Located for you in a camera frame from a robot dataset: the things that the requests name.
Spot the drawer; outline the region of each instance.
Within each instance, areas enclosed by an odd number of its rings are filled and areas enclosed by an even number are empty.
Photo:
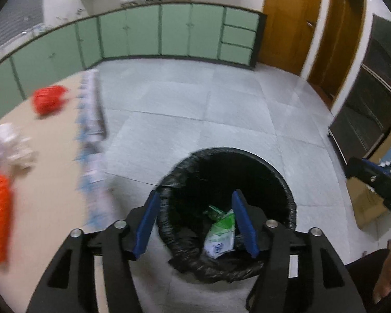
[[[226,8],[225,24],[242,27],[256,31],[258,28],[259,15],[250,11]]]
[[[222,42],[253,48],[255,37],[256,33],[251,30],[224,26]]]
[[[220,60],[249,65],[252,50],[223,43],[220,50]]]

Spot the doorway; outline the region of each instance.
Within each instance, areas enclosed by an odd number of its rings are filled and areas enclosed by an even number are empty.
[[[338,95],[361,39],[366,0],[330,0],[326,26],[308,78],[330,108]]]
[[[321,0],[265,0],[268,15],[259,62],[300,75],[313,39]]]

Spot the trash can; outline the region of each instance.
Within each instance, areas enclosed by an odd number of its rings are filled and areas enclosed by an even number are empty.
[[[260,157],[236,148],[210,148],[191,154],[157,186],[161,239],[180,272],[192,272],[205,283],[233,282],[258,275],[266,260],[252,259],[236,227],[234,251],[217,259],[203,254],[204,239],[213,224],[205,215],[209,205],[231,209],[232,193],[240,189],[250,205],[268,219],[296,227],[296,204],[281,174]]]

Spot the beige tabletop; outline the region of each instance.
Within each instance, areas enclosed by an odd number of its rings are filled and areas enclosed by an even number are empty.
[[[86,202],[77,190],[81,175],[78,87],[82,73],[58,84],[69,89],[69,101],[55,115],[38,119],[30,100],[0,121],[19,126],[38,152],[36,164],[13,180],[13,213],[8,264],[0,266],[0,293],[15,313],[25,312],[48,263],[73,228],[83,228]]]

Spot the silver bolt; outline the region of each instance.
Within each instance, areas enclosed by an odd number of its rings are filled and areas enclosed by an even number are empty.
[[[276,228],[278,226],[278,222],[270,219],[267,222],[265,222],[265,225],[267,225],[269,228]]]
[[[320,229],[320,228],[317,228],[317,227],[312,228],[310,232],[311,232],[315,237],[320,237],[320,236],[323,234],[323,232],[321,231],[321,229]]]
[[[115,227],[118,228],[118,229],[122,229],[122,228],[125,228],[126,227],[126,221],[125,220],[117,220],[115,222]]]
[[[82,230],[76,228],[75,230],[72,230],[70,235],[73,238],[78,238],[82,234]]]

